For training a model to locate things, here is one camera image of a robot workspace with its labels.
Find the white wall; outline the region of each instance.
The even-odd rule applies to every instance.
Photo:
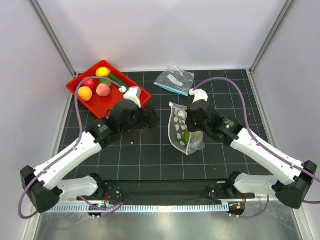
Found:
[[[15,240],[20,170],[51,158],[71,76],[28,1],[0,1],[0,33],[0,233]]]
[[[249,68],[285,0],[39,0],[74,69]]]
[[[281,150],[320,168],[320,1],[296,1],[255,71],[275,139]],[[313,183],[307,200],[320,200]],[[308,205],[320,231],[320,205]]]

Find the green cucumber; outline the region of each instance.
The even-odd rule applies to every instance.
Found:
[[[109,74],[109,78],[111,78],[111,80],[115,81],[117,84],[119,84],[120,86],[125,86],[128,89],[128,85],[125,84],[120,78],[118,78],[117,76],[115,76],[114,74],[110,73]]]

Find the red tray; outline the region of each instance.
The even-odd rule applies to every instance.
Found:
[[[136,82],[131,80],[129,77],[124,75],[110,63],[105,60],[98,62],[96,65],[91,67],[85,73],[81,74],[71,82],[66,85],[66,88],[74,95],[76,92],[77,85],[85,78],[85,77],[94,77],[96,75],[96,71],[98,68],[107,67],[112,74],[120,78],[128,87],[139,87],[141,89],[140,102],[143,108],[146,107],[147,102],[151,99],[151,94],[144,90],[141,86],[139,86]],[[98,96],[96,93],[97,86],[99,85],[99,79],[94,79],[94,88],[92,89],[92,98],[89,101],[83,101],[78,97],[78,100],[83,103],[94,115],[96,115],[99,119],[107,114],[108,110],[112,110],[114,106],[124,98],[124,94],[119,92],[118,87],[114,84],[110,86],[111,93],[109,96]]]

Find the metal floor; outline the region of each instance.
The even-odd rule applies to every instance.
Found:
[[[247,216],[265,202],[247,202]],[[84,214],[44,213],[35,240],[302,240],[293,210],[273,201],[254,219],[237,219],[225,212],[115,214],[87,219]]]

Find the ziplock bag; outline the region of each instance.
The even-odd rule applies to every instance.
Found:
[[[202,131],[189,132],[186,125],[187,107],[170,102],[171,115],[168,125],[170,143],[186,155],[204,149],[204,133]]]
[[[164,71],[155,81],[154,85],[170,92],[188,96],[189,90],[195,81],[195,74],[182,71],[176,66]]]

